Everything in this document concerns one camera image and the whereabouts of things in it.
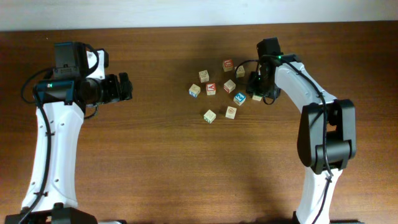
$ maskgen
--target white panel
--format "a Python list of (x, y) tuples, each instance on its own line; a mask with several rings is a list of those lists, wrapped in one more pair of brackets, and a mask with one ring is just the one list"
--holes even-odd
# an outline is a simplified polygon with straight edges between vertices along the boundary
[(396, 0), (1, 0), (0, 30), (398, 20)]

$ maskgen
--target table surface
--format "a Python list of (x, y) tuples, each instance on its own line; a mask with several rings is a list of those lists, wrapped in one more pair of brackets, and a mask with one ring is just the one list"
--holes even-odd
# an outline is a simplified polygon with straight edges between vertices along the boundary
[[(19, 212), (34, 161), (35, 108), (20, 87), (55, 64), (53, 43), (69, 40), (106, 49), (108, 73), (127, 72), (134, 85), (132, 100), (100, 106), (81, 127), (80, 210), (142, 223), (290, 218), (304, 178), (298, 109), (283, 92), (270, 106), (250, 98), (237, 106), (223, 90), (233, 75), (222, 60), (256, 58), (256, 44), (273, 36), (324, 89), (356, 106), (358, 151), (337, 183), (331, 219), (395, 223), (398, 22), (0, 33), (0, 220)], [(215, 96), (206, 96), (202, 70)], [(198, 98), (188, 94), (192, 83)], [(227, 106), (238, 108), (235, 119), (225, 118)], [(217, 115), (212, 124), (207, 110)]]

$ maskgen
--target wooden block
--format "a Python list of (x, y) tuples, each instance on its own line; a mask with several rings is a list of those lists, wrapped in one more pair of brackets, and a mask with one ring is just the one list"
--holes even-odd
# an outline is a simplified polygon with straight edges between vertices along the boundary
[(244, 77), (244, 68), (242, 65), (239, 66), (238, 71), (236, 71), (236, 77), (237, 78)]
[(207, 93), (207, 95), (215, 95), (216, 94), (216, 84), (215, 83), (207, 83), (206, 84), (206, 93)]
[(235, 119), (235, 114), (236, 114), (236, 108), (233, 108), (232, 106), (229, 106), (229, 107), (226, 109), (226, 114), (225, 114), (225, 116), (226, 116), (227, 118)]
[(189, 88), (189, 95), (196, 98), (198, 97), (199, 93), (200, 93), (200, 87), (195, 84), (192, 84), (191, 88)]
[(216, 119), (216, 114), (213, 113), (211, 110), (208, 110), (203, 117), (205, 118), (205, 121), (211, 124), (211, 122), (213, 122), (214, 119)]
[(223, 61), (224, 72), (232, 71), (233, 68), (234, 68), (234, 63), (232, 62), (232, 59), (228, 59), (228, 60), (224, 60)]
[(236, 94), (236, 96), (234, 97), (234, 102), (235, 102), (237, 105), (239, 105), (239, 106), (241, 106), (241, 105), (244, 103), (245, 100), (246, 100), (246, 96), (245, 96), (243, 93), (238, 93), (238, 94)]
[(207, 72), (207, 70), (199, 72), (199, 79), (201, 83), (209, 81), (209, 73)]
[(253, 94), (253, 96), (251, 98), (254, 99), (254, 100), (257, 100), (257, 101), (261, 101), (262, 100), (262, 96), (257, 96), (256, 94)]
[(224, 90), (227, 93), (231, 93), (236, 88), (236, 84), (232, 82), (232, 80), (228, 80), (228, 82), (224, 83)]

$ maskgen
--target background wall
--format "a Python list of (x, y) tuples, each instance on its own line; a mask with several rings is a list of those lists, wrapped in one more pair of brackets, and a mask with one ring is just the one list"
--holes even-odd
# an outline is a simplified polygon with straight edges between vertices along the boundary
[(398, 20), (396, 0), (0, 0), (0, 30)]

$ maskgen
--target cube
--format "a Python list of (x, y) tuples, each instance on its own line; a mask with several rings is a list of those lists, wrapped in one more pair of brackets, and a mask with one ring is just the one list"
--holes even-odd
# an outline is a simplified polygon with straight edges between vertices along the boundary
[(209, 81), (209, 73), (207, 72), (207, 70), (199, 72), (199, 79), (201, 83)]
[(195, 84), (192, 84), (191, 88), (189, 88), (189, 95), (196, 98), (198, 97), (199, 93), (200, 93), (200, 87)]
[(262, 96), (259, 96), (259, 95), (256, 95), (256, 94), (253, 94), (253, 96), (251, 98), (254, 99), (254, 100), (257, 100), (257, 101), (261, 101), (262, 100)]
[(228, 59), (228, 60), (224, 60), (223, 61), (224, 72), (232, 71), (233, 68), (234, 68), (234, 63), (232, 62), (232, 59)]
[(206, 84), (206, 93), (207, 93), (207, 95), (215, 95), (216, 94), (216, 84), (215, 83), (207, 83)]
[(224, 83), (224, 90), (227, 93), (231, 93), (236, 88), (236, 84), (232, 82), (232, 80), (228, 80), (228, 82)]
[(241, 106), (241, 105), (244, 103), (245, 100), (246, 100), (246, 96), (245, 96), (243, 93), (238, 93), (238, 94), (236, 94), (236, 96), (234, 97), (234, 102), (235, 102), (237, 105), (239, 105), (239, 106)]
[(238, 71), (236, 71), (236, 78), (244, 76), (244, 68), (243, 66), (239, 66)]
[(205, 121), (211, 124), (211, 122), (213, 122), (214, 119), (216, 119), (216, 114), (213, 113), (211, 110), (208, 110), (203, 117), (205, 118)]
[(229, 107), (226, 109), (226, 114), (225, 114), (225, 116), (226, 116), (227, 118), (235, 119), (235, 114), (236, 114), (236, 108), (233, 108), (232, 106), (229, 106)]

